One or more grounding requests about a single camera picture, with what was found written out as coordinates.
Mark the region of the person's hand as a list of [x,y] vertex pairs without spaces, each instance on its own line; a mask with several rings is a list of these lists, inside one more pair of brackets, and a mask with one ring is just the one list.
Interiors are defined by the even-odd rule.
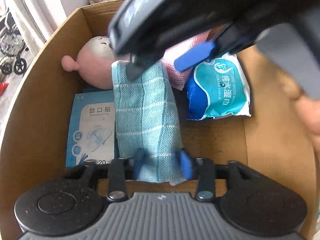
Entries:
[[308,130],[315,152],[319,154],[319,101],[308,98],[294,79],[286,73],[278,73],[284,92],[293,101],[296,112]]

